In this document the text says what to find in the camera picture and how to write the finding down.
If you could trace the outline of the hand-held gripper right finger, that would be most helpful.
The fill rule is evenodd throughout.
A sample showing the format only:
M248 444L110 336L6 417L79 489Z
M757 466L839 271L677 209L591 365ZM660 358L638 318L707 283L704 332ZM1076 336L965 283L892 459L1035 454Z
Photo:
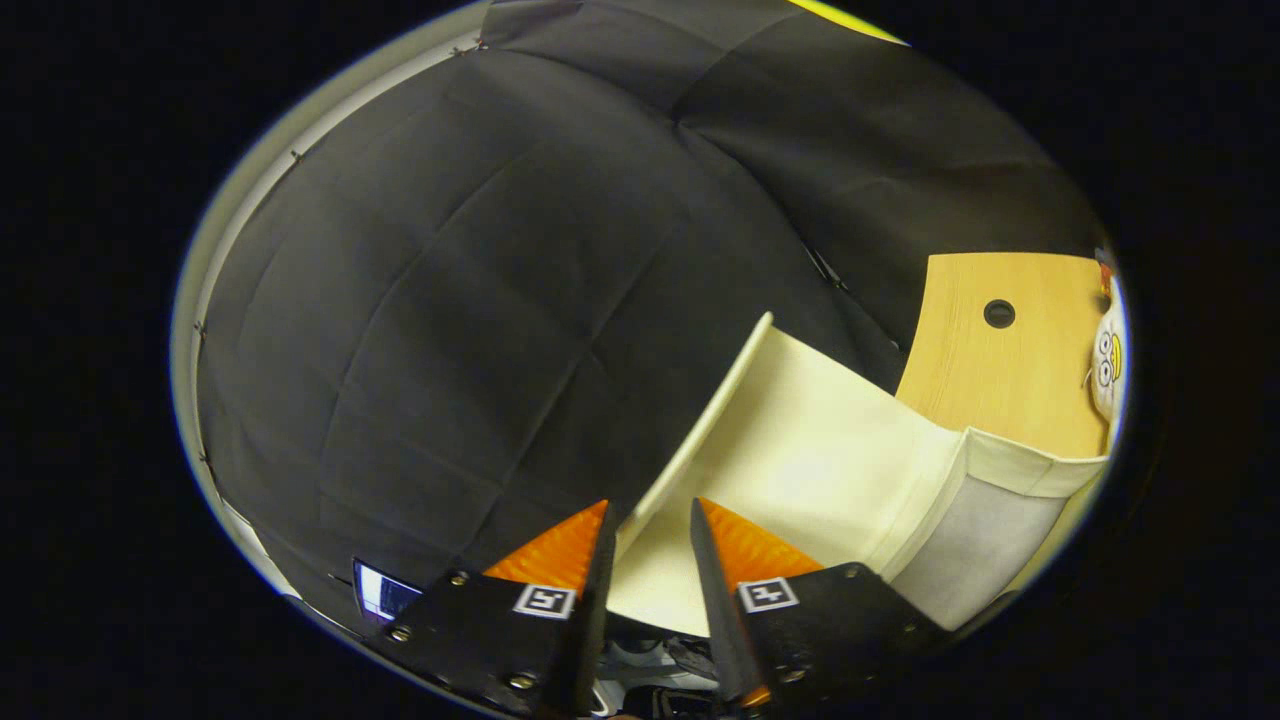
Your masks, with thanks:
M824 565L709 498L690 537L724 702L736 714L869 714L954 634L861 562Z

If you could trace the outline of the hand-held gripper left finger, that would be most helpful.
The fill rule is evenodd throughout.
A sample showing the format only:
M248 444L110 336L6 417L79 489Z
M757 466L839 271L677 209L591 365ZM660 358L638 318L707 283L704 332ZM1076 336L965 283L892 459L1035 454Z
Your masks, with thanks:
M365 648L486 717L588 717L617 525L602 500L486 570L453 568L370 632Z

